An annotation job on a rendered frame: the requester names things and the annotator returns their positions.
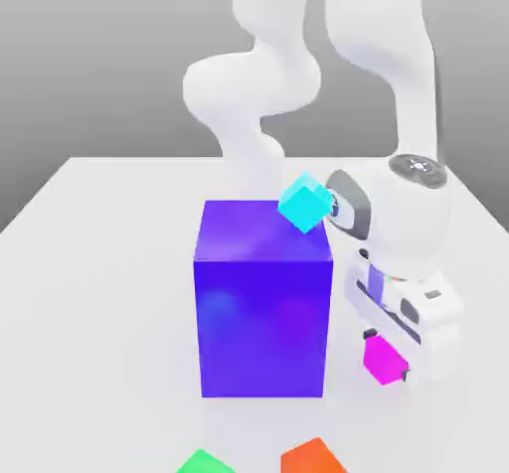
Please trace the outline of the small orange cube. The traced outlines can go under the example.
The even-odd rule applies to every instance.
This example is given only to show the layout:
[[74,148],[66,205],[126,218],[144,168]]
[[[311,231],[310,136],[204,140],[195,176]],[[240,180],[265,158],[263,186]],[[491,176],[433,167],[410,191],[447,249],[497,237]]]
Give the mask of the small orange cube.
[[284,452],[280,473],[348,473],[320,437]]

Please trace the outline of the large purple box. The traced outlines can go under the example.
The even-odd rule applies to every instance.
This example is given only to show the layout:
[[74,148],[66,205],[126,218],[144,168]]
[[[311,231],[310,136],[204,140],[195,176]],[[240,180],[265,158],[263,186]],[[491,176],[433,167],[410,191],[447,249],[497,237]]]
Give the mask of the large purple box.
[[206,201],[193,259],[204,397],[320,397],[333,257],[275,201]]

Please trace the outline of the small green cube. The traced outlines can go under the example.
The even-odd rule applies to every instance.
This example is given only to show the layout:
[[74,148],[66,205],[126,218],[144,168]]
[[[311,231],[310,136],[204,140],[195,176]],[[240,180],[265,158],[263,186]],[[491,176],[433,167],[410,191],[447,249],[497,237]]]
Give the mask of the small green cube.
[[235,473],[235,470],[205,450],[197,449],[176,473]]

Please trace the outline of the small cyan cube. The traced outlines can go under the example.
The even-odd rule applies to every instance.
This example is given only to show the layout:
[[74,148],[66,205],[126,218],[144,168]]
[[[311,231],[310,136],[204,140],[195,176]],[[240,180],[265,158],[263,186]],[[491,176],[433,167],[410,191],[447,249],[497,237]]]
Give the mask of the small cyan cube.
[[333,196],[308,172],[301,174],[280,196],[277,209],[303,234],[309,233],[333,207]]

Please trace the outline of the small magenta cube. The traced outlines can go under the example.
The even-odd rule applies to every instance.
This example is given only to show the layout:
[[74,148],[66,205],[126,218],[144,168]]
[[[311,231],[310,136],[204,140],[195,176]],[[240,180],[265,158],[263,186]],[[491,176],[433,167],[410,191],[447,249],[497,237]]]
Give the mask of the small magenta cube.
[[402,380],[402,371],[409,363],[383,337],[377,335],[365,341],[363,365],[382,386]]

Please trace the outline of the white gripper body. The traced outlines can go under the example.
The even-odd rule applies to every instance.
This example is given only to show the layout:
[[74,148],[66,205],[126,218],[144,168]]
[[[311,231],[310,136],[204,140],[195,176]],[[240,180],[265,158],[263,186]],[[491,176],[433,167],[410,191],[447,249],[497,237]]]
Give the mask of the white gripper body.
[[421,336],[393,309],[376,303],[367,291],[367,276],[359,263],[352,262],[346,272],[345,297],[364,322],[363,330],[373,330],[387,340],[411,366],[417,366],[423,351]]

